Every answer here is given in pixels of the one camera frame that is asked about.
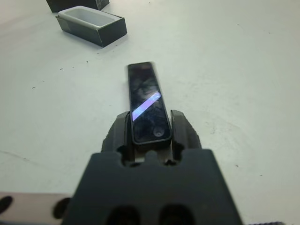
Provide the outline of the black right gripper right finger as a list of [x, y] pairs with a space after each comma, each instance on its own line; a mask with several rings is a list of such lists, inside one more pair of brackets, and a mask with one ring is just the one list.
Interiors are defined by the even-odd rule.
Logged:
[[183, 112], [171, 110], [172, 156], [182, 160], [182, 152], [187, 149], [202, 149], [200, 138]]

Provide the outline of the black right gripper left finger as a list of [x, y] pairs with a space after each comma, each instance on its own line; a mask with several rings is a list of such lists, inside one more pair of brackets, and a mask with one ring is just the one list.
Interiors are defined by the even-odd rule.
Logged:
[[101, 152], [120, 153], [122, 163], [135, 161], [129, 112], [123, 112], [116, 117], [103, 140]]

